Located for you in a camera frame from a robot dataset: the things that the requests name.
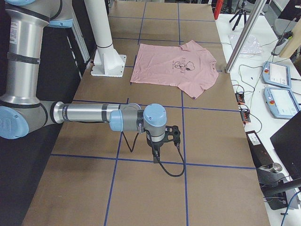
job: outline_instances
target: black cable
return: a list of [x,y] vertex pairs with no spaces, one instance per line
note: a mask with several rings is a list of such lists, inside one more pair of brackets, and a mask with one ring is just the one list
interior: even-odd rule
[[241,88],[243,89],[243,91],[237,92],[237,89],[236,89],[236,92],[237,92],[237,93],[241,93],[241,94],[243,95],[243,97],[245,96],[245,89],[244,89],[244,87],[242,87],[242,86],[239,85],[239,84],[235,84],[235,85],[232,85],[232,86],[238,86],[238,87],[241,87]]
[[268,43],[268,44],[264,44],[264,45],[262,45],[262,46],[260,46],[260,47],[270,45],[270,44],[272,44],[273,42],[275,42],[275,41],[277,41],[277,40],[278,40],[278,39],[276,39],[276,40],[274,40],[274,41],[272,41],[272,42],[270,42],[270,43]]
[[297,193],[295,193],[295,194],[292,196],[292,198],[290,199],[290,201],[289,201],[289,203],[288,203],[288,205],[287,205],[286,211],[285,211],[285,213],[284,213],[284,215],[283,215],[282,222],[281,222],[281,226],[283,226],[285,217],[287,216],[287,212],[288,212],[288,209],[290,208],[290,205],[291,205],[291,203],[292,203],[293,198],[296,197],[299,193],[300,193],[300,191],[298,191]]
[[290,58],[285,58],[284,60],[279,60],[279,61],[276,61],[275,63],[278,63],[278,62],[281,62],[281,61],[285,61],[285,60],[288,60],[288,59],[290,59]]
[[255,87],[254,87],[254,86],[252,86],[252,85],[250,85],[249,83],[243,81],[243,78],[242,78],[242,75],[241,75],[241,72],[240,72],[240,67],[241,67],[241,66],[245,66],[245,67],[249,67],[249,68],[259,68],[259,67],[262,67],[262,66],[251,67],[251,66],[248,66],[248,65],[240,65],[240,66],[238,67],[238,73],[239,73],[239,75],[240,75],[241,81],[242,81],[244,84],[246,84],[246,85],[252,87],[252,88],[253,88],[253,92],[255,92]]
[[163,164],[162,164],[161,161],[159,160],[158,155],[157,155],[156,152],[155,152],[155,147],[154,147],[154,144],[153,144],[153,142],[152,142],[152,140],[151,140],[151,133],[150,133],[148,130],[145,130],[145,132],[147,133],[147,135],[149,135],[149,138],[150,138],[150,145],[151,145],[152,152],[154,153],[154,155],[155,155],[155,157],[156,157],[158,163],[160,164],[160,166],[161,166],[161,168],[164,170],[164,172],[165,172],[167,175],[169,175],[169,176],[171,176],[171,177],[175,177],[175,178],[176,178],[176,177],[182,176],[183,173],[184,173],[184,171],[185,171],[185,169],[186,169],[186,164],[185,164],[185,160],[184,160],[184,158],[183,158],[183,156],[182,156],[182,154],[181,154],[181,151],[180,151],[180,144],[177,143],[176,147],[177,147],[178,153],[179,153],[179,155],[180,155],[180,157],[181,157],[181,159],[182,159],[182,162],[183,162],[183,170],[182,170],[182,172],[181,172],[180,174],[171,174],[170,172],[168,172],[168,171],[165,169],[165,167],[163,166]]
[[261,130],[262,130],[262,122],[253,114],[250,113],[251,116],[253,116],[255,119],[257,119],[260,123],[260,129],[256,132],[256,133],[259,133]]
[[123,135],[124,139],[126,140],[126,144],[127,144],[128,149],[130,149],[130,152],[132,153],[134,151],[136,140],[138,138],[139,133],[137,133],[136,136],[135,136],[132,148],[130,147],[130,144],[128,143],[126,135],[124,134],[123,131],[121,132],[121,134]]

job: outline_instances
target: tripod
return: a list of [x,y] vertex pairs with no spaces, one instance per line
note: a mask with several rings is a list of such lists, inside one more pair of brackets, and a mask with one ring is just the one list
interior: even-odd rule
[[238,25],[239,23],[239,20],[241,18],[241,16],[244,14],[244,22],[246,24],[246,11],[245,11],[245,6],[246,6],[246,2],[245,0],[243,0],[243,2],[241,3],[241,9],[232,17],[232,19],[230,19],[229,23],[231,23],[235,17],[238,16],[235,24],[234,24],[234,27],[232,28],[232,30],[235,30],[236,26]]

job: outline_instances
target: brown cardboard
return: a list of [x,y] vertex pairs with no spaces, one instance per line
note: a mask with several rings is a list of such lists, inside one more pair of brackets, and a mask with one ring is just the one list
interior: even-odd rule
[[113,39],[113,45],[119,54],[127,56],[126,66],[134,66],[139,49],[138,40]]
[[126,67],[122,78],[86,74],[74,96],[75,100],[126,103],[133,68]]
[[221,42],[214,21],[180,21],[181,41]]
[[51,156],[23,226],[102,225],[115,161]]
[[178,19],[178,4],[147,2],[145,7],[144,18],[155,19]]
[[214,21],[212,7],[207,4],[179,4],[180,20]]
[[197,99],[183,94],[185,107],[202,107],[211,109],[238,110],[230,74],[219,72],[215,84]]
[[142,19],[109,17],[113,38],[138,39]]
[[255,170],[188,166],[187,191],[190,226],[269,226]]
[[[166,106],[167,125],[178,125],[182,133],[180,148],[184,154],[185,144],[186,173],[172,178],[152,163],[145,134],[139,135],[130,153],[120,132],[111,131],[107,124],[67,122],[53,154],[73,157],[50,157],[24,226],[103,225],[106,213],[107,226],[184,226],[186,219],[190,226],[269,224],[230,75],[220,73],[214,86],[196,100],[177,87],[130,84],[139,37],[151,39],[140,43],[179,45],[178,6],[181,44],[211,42],[200,45],[212,52],[218,60],[217,69],[222,70],[222,46],[212,44],[220,39],[215,22],[208,22],[213,20],[210,6],[115,2],[113,7],[117,8],[109,18],[111,33],[115,49],[127,55],[128,67],[122,78],[95,77],[86,70],[74,99],[129,101],[143,108],[151,103]],[[158,19],[143,19],[140,35],[144,9],[144,17]],[[139,18],[120,18],[125,16]],[[125,134],[132,145],[136,133]],[[164,163],[171,173],[181,172],[182,165],[175,164],[181,159],[172,142],[161,147],[161,159],[172,163]]]
[[143,17],[145,2],[114,1],[108,17]]
[[107,226],[121,225],[186,225],[184,177],[169,177],[158,164],[118,161]]
[[179,41],[140,40],[140,43],[153,46],[179,46]]
[[104,123],[64,123],[52,153],[116,158],[120,132]]
[[129,102],[149,105],[181,106],[181,90],[175,86],[132,83]]
[[144,19],[141,39],[151,40],[179,40],[179,25],[177,20]]
[[187,162],[254,167],[239,112],[185,109]]

